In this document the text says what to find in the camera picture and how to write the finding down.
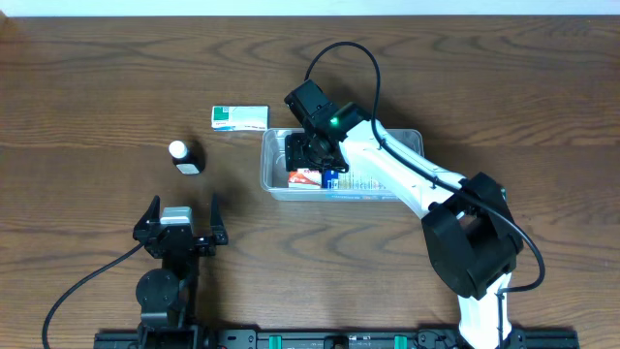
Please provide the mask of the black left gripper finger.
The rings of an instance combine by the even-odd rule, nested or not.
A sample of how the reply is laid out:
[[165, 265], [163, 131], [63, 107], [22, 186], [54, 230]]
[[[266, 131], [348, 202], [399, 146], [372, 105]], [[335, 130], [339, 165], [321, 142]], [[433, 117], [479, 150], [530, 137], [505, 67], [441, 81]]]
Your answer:
[[218, 198], [212, 196], [210, 204], [209, 227], [215, 244], [228, 244], [229, 236], [220, 212]]
[[134, 240], [147, 240], [150, 234], [156, 230], [160, 224], [160, 206], [161, 199], [155, 195], [148, 209], [134, 227]]

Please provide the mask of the red white medicine box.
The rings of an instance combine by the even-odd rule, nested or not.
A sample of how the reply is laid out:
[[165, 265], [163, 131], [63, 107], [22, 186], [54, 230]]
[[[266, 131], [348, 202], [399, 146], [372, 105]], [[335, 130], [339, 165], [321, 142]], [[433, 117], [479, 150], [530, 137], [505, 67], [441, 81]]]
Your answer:
[[297, 189], [321, 189], [323, 176], [319, 171], [298, 169], [289, 172], [288, 187]]

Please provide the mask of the blue white medicine box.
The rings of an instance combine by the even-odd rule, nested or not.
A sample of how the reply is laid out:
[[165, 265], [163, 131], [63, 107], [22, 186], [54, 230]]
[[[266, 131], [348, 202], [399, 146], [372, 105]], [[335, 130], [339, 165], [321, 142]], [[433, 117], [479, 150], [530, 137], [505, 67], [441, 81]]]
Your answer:
[[322, 187], [333, 190], [383, 190], [384, 186], [371, 174], [348, 170], [346, 173], [326, 171], [322, 174]]

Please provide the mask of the white green toothpaste box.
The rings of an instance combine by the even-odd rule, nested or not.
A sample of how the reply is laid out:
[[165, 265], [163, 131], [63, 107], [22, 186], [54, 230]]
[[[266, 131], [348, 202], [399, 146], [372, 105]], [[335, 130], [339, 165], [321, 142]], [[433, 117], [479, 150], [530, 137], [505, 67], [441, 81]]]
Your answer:
[[215, 131], [265, 131], [268, 106], [214, 106], [211, 126]]

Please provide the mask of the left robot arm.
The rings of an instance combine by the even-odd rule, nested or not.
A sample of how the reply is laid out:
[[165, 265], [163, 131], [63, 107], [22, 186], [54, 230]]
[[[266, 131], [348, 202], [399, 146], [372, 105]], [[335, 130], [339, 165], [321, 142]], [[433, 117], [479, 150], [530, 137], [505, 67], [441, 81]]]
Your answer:
[[217, 197], [209, 206], [208, 233], [194, 234], [192, 209], [188, 206], [160, 208], [154, 197], [135, 225], [133, 238], [161, 266], [148, 271], [138, 282], [136, 298], [141, 307], [139, 348], [211, 348], [209, 330], [196, 318], [200, 259], [216, 254], [216, 247], [229, 242]]

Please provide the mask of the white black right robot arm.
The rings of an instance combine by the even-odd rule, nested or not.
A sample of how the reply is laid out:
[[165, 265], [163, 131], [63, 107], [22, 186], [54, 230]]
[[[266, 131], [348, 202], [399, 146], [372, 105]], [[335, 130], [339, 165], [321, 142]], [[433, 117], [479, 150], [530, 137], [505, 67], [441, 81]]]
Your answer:
[[432, 268], [458, 296], [461, 337], [473, 348], [504, 346], [512, 331], [505, 294], [524, 238], [501, 186], [431, 163], [356, 104], [287, 105], [303, 128], [286, 139], [287, 169], [377, 178], [420, 219]]

